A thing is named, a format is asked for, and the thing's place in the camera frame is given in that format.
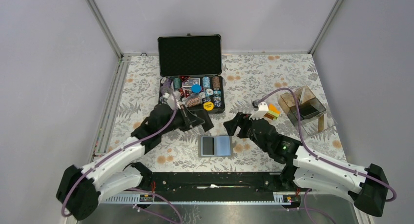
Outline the black credit card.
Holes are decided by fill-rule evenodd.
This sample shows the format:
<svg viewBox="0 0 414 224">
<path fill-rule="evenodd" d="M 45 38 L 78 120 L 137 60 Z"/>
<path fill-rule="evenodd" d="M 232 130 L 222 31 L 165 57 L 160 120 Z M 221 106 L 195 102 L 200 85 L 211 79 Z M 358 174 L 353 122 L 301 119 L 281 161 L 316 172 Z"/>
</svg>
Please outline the black credit card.
<svg viewBox="0 0 414 224">
<path fill-rule="evenodd" d="M 213 156 L 215 154 L 214 138 L 202 137 L 201 139 L 201 155 Z"/>
<path fill-rule="evenodd" d="M 208 132 L 214 127 L 212 120 L 206 110 L 197 110 L 195 111 L 197 117 L 203 119 L 204 123 L 202 124 L 202 128 L 205 132 Z"/>
</svg>

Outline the beige card holder wallet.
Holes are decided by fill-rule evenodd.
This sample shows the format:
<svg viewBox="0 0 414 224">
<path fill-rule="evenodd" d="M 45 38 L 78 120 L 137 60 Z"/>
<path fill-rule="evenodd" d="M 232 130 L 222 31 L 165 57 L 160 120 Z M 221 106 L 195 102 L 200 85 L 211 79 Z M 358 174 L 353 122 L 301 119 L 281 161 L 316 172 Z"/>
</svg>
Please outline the beige card holder wallet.
<svg viewBox="0 0 414 224">
<path fill-rule="evenodd" d="M 201 139 L 202 137 L 213 137 L 214 138 L 214 146 L 215 146 L 215 154 L 213 156 L 202 156 L 201 155 Z M 198 156 L 200 158 L 213 158 L 213 157 L 230 157 L 232 152 L 232 139 L 230 136 L 200 136 L 199 137 L 199 145 L 198 145 Z"/>
</svg>

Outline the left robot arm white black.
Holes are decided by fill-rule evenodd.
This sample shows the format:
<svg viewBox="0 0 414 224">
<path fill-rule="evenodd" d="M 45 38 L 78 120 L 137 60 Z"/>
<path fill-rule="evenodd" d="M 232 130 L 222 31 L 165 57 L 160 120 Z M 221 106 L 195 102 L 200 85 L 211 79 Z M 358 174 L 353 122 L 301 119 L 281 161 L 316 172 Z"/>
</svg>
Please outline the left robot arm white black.
<svg viewBox="0 0 414 224">
<path fill-rule="evenodd" d="M 130 162 L 156 147 L 162 136 L 175 130 L 183 132 L 201 125 L 213 127 L 206 110 L 189 110 L 184 105 L 158 104 L 140 126 L 116 149 L 81 167 L 69 166 L 63 173 L 56 198 L 62 203 L 61 215 L 84 220 L 109 197 L 124 190 L 151 186 L 151 176 L 133 169 L 123 172 Z"/>
</svg>

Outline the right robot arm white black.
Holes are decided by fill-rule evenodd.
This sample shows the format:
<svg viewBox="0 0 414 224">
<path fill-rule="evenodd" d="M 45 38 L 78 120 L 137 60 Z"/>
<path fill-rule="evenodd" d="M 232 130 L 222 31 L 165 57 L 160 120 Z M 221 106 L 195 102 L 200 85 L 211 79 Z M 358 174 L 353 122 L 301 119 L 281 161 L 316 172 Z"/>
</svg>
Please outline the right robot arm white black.
<svg viewBox="0 0 414 224">
<path fill-rule="evenodd" d="M 224 127 L 229 136 L 250 139 L 277 163 L 285 167 L 279 175 L 281 187 L 322 191 L 351 202 L 360 211 L 382 217 L 388 192 L 388 179 L 382 167 L 345 163 L 323 158 L 306 148 L 299 140 L 279 134 L 275 126 L 264 119 L 237 113 Z"/>
</svg>

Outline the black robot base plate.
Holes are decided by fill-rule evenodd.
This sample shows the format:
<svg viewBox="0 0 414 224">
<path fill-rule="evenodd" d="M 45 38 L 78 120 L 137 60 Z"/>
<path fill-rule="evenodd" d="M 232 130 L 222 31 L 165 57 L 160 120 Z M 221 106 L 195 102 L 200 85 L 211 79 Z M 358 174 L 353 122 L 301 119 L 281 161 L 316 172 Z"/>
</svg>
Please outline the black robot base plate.
<svg viewBox="0 0 414 224">
<path fill-rule="evenodd" d="M 287 192 L 298 195 L 304 188 L 286 188 L 279 173 L 270 172 L 153 172 L 144 175 L 138 189 L 154 192 L 170 202 L 273 202 Z"/>
</svg>

